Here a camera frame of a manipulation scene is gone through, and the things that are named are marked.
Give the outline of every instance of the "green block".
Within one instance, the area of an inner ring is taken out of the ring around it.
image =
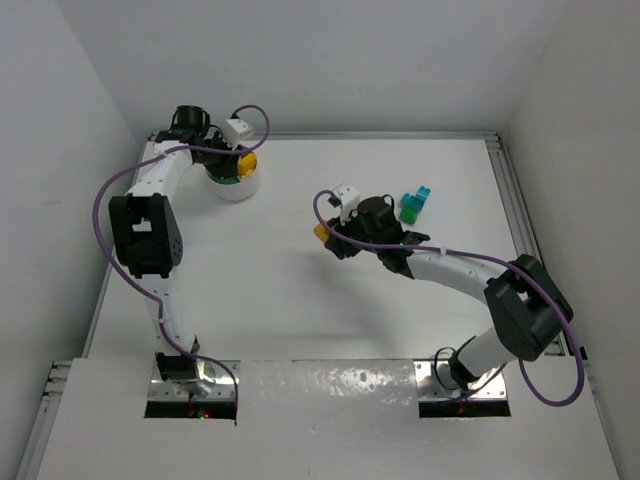
[[[400,220],[402,220],[404,223],[408,223],[409,225],[413,225],[414,223],[416,223],[417,219],[418,211],[415,208],[410,207],[409,205],[405,205],[404,207],[402,207],[402,211],[400,212]]]

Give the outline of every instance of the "white wall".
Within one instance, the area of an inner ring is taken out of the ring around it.
[[[13,478],[53,360],[81,354],[105,262],[91,204],[137,158],[53,0],[0,15],[0,478]]]
[[[507,137],[576,312],[624,478],[640,478],[640,3],[567,4]]]
[[[564,3],[57,1],[138,138],[249,101],[277,130],[499,130]]]

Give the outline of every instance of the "blue block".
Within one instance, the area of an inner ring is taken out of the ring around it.
[[[403,207],[409,206],[411,208],[414,208],[417,212],[420,212],[422,211],[422,207],[424,207],[424,204],[427,201],[430,193],[430,188],[420,187],[415,195],[405,193],[402,196],[402,200],[400,201],[400,203]]]

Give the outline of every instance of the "white table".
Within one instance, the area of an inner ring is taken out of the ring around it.
[[[238,204],[192,168],[172,203],[184,309],[203,353],[242,361],[239,425],[142,418],[155,338],[142,298],[111,275],[38,478],[614,478],[590,393],[544,407],[513,367],[512,417],[419,420],[411,361],[380,359],[459,346],[491,325],[486,307],[366,253],[339,261],[312,234],[321,189],[344,181],[399,199],[426,185],[414,230],[515,258],[514,239],[518,250],[532,243],[488,140],[276,138],[258,152],[260,190]],[[575,375],[570,357],[532,372],[556,397]],[[362,373],[366,384],[351,380]]]

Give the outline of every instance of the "black cable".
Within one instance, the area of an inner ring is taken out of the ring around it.
[[[389,197],[389,199],[391,200],[391,208],[393,208],[393,209],[395,210],[395,208],[396,208],[396,201],[395,201],[395,199],[394,199],[390,194],[388,194],[388,193],[385,193],[385,194],[382,196],[382,198],[387,198],[387,197]]]
[[[442,383],[442,380],[440,379],[440,375],[438,374],[438,356],[445,350],[451,350],[453,353],[456,353],[456,349],[453,347],[442,347],[436,350],[436,354],[433,356],[433,374],[442,388],[446,388],[447,390],[456,390],[456,388],[449,388],[445,386],[445,384]]]

